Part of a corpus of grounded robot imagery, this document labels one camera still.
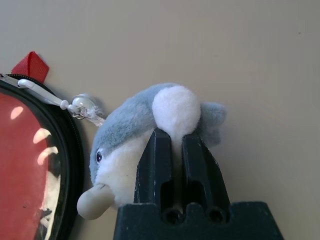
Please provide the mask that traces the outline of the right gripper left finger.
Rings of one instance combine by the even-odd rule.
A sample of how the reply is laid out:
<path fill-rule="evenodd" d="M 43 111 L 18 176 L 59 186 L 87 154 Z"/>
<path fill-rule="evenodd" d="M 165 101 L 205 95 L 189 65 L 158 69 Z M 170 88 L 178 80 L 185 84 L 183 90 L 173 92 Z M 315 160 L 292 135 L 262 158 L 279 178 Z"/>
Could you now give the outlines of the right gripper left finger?
<path fill-rule="evenodd" d="M 173 206 L 173 160 L 170 136 L 155 128 L 136 169 L 134 202 Z"/>

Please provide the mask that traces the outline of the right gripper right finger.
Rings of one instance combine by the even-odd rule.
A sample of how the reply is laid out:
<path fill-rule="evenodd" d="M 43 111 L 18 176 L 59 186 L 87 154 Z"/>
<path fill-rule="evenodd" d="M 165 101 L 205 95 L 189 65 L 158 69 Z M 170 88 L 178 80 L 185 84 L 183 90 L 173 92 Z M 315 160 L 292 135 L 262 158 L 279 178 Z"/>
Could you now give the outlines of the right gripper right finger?
<path fill-rule="evenodd" d="M 183 138 L 183 203 L 228 208 L 230 200 L 215 158 L 196 134 Z"/>

